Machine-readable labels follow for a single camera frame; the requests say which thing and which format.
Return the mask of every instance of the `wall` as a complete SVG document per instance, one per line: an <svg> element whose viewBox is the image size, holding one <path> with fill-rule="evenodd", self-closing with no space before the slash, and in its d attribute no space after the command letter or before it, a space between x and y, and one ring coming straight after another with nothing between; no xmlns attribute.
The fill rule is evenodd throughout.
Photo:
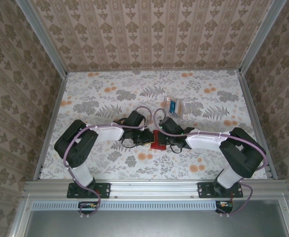
<svg viewBox="0 0 289 237"><path fill-rule="evenodd" d="M68 71L237 68L272 0L31 0Z"/></svg>
<svg viewBox="0 0 289 237"><path fill-rule="evenodd" d="M61 79L13 0L0 0L0 236L32 180Z"/></svg>
<svg viewBox="0 0 289 237"><path fill-rule="evenodd" d="M277 173L289 187L289 0L246 78Z"/></svg>

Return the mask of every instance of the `black mounting plate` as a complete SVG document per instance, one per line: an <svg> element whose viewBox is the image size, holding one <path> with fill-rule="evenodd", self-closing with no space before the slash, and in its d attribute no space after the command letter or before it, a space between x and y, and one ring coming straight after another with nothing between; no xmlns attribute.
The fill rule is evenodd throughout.
<svg viewBox="0 0 289 237"><path fill-rule="evenodd" d="M101 198L109 198L110 183L96 183L94 190ZM70 183L68 186L67 198L97 198L95 194L87 195L87 192L88 191L81 188L78 184Z"/></svg>
<svg viewBox="0 0 289 237"><path fill-rule="evenodd" d="M200 182L197 183L197 187L199 198L231 198L231 193L233 198L243 198L242 187L239 183L235 183L222 196L218 196L215 193L214 185L212 182Z"/></svg>

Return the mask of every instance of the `gray leaf pattern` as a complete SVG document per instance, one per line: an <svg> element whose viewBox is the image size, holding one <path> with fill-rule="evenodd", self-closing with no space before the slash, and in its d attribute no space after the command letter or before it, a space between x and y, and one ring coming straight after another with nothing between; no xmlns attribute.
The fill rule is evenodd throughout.
<svg viewBox="0 0 289 237"><path fill-rule="evenodd" d="M223 81L230 86L222 87ZM242 90L235 71L69 73L40 178L70 178L53 144L75 119L87 124L111 123L127 117L140 105L154 112L163 106L164 96L183 101L183 119L176 120L183 128L224 132L240 126L254 137L246 104L240 99ZM139 112L148 118L146 110ZM30 124L27 115L19 116ZM152 123L148 127L154 130ZM22 145L18 146L17 142L11 141L12 149L19 148L19 152ZM33 160L34 153L29 152L28 158ZM170 148L166 151L151 150L150 146L129 149L120 141L108 141L93 146L87 164L96 179L214 179L227 166L227 161L222 154L203 149L174 154ZM254 178L266 178L266 174L260 170Z"/></svg>

